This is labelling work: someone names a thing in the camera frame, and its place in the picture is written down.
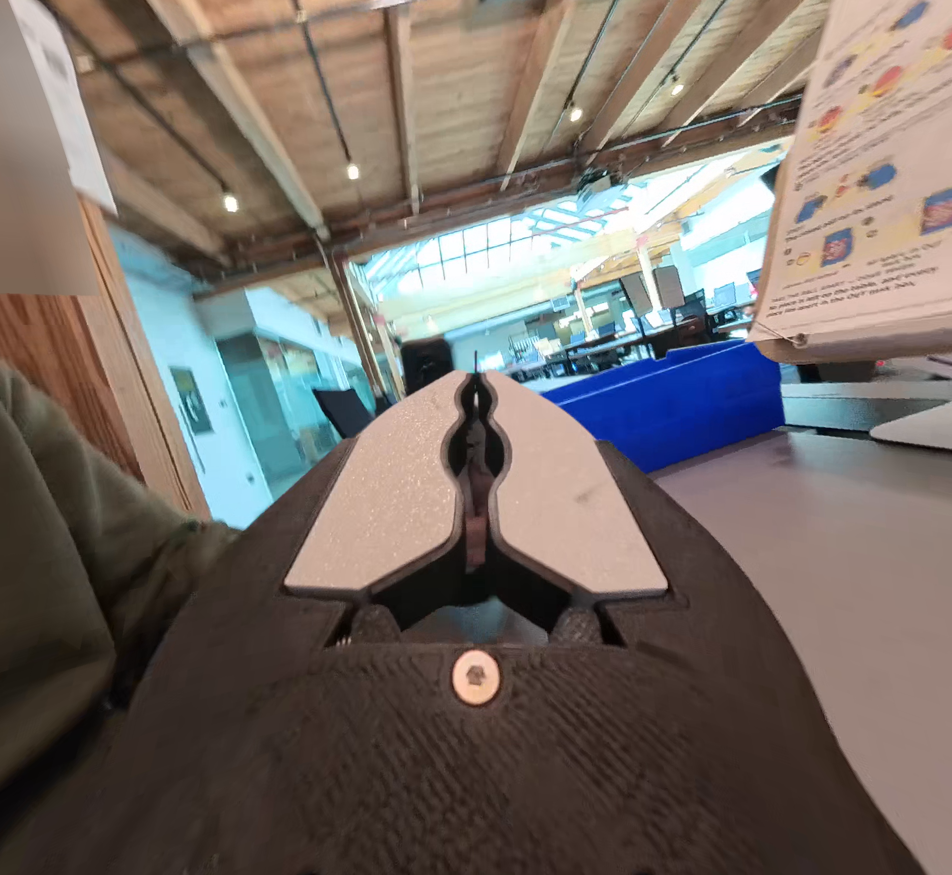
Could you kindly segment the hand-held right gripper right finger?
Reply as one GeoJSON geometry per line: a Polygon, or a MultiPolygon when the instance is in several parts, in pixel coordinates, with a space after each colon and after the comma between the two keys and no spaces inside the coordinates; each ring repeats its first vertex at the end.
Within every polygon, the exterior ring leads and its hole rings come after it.
{"type": "Polygon", "coordinates": [[[480,376],[487,493],[485,575],[538,627],[569,608],[660,598],[665,577],[597,440],[501,373],[480,376]]]}

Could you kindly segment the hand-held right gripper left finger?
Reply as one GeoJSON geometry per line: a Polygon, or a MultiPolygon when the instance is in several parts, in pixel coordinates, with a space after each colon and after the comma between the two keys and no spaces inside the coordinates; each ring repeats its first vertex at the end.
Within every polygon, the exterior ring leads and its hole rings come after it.
{"type": "Polygon", "coordinates": [[[466,496],[475,379],[463,371],[394,405],[352,441],[284,580],[295,596],[387,607],[400,627],[469,584],[466,496]]]}

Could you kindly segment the black office chair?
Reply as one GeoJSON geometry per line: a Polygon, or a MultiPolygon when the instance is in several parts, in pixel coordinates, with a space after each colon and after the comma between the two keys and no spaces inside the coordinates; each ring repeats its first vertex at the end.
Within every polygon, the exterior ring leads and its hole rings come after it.
{"type": "Polygon", "coordinates": [[[342,440],[358,436],[375,418],[354,388],[311,390],[322,413],[342,440]]]}

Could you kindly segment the blue plastic bin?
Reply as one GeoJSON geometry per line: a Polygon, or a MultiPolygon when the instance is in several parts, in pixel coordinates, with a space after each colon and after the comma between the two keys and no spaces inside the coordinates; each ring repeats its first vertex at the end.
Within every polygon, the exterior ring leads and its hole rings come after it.
{"type": "Polygon", "coordinates": [[[740,341],[673,349],[542,393],[645,472],[779,429],[779,365],[740,341]]]}

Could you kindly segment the long dark desk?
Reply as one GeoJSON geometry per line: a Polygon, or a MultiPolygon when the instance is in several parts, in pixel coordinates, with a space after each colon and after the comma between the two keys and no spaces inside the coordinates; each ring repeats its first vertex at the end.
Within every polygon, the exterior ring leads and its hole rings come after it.
{"type": "Polygon", "coordinates": [[[694,317],[677,325],[662,326],[648,334],[601,337],[590,343],[565,346],[548,356],[538,352],[535,360],[523,360],[502,371],[510,379],[528,382],[594,374],[645,357],[662,359],[667,353],[682,348],[743,344],[740,336],[719,334],[694,317]]]}

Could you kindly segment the person's olive hoodie torso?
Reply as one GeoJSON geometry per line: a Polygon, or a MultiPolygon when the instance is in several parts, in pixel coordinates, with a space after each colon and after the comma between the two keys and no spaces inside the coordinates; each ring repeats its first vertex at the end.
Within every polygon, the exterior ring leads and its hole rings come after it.
{"type": "Polygon", "coordinates": [[[187,521],[2,366],[2,786],[136,682],[165,634],[124,640],[125,592],[187,521]]]}

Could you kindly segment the white paper notice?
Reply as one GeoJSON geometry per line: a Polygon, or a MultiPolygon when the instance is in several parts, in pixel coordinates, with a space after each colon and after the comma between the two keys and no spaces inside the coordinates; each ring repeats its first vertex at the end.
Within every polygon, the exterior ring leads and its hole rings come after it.
{"type": "Polygon", "coordinates": [[[113,192],[82,100],[74,61],[54,16],[38,0],[8,0],[50,107],[74,188],[117,214],[113,192]]]}

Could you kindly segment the instruction board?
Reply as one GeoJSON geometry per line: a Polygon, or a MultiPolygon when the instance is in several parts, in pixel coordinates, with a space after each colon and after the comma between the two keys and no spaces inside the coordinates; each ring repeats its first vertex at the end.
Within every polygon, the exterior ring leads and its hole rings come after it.
{"type": "Polygon", "coordinates": [[[950,353],[951,0],[831,0],[747,340],[790,365],[950,353]]]}

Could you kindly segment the dark wall picture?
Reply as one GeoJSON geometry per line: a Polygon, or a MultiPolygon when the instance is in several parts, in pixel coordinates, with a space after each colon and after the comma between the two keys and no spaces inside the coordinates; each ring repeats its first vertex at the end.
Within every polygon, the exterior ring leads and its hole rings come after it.
{"type": "Polygon", "coordinates": [[[208,408],[192,369],[170,367],[170,373],[178,394],[180,412],[189,432],[194,436],[213,433],[208,408]]]}

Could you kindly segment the wooden post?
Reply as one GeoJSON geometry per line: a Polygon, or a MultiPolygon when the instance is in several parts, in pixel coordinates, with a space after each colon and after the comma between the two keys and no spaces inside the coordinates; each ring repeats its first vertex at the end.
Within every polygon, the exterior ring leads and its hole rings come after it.
{"type": "Polygon", "coordinates": [[[100,208],[77,197],[92,296],[2,294],[1,357],[126,473],[198,519],[210,511],[100,208]]]}

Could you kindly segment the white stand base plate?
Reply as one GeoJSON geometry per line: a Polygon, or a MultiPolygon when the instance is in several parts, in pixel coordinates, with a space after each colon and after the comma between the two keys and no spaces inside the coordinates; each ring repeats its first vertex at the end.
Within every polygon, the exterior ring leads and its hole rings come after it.
{"type": "Polygon", "coordinates": [[[878,425],[871,429],[870,437],[880,442],[950,452],[951,403],[878,425]]]}

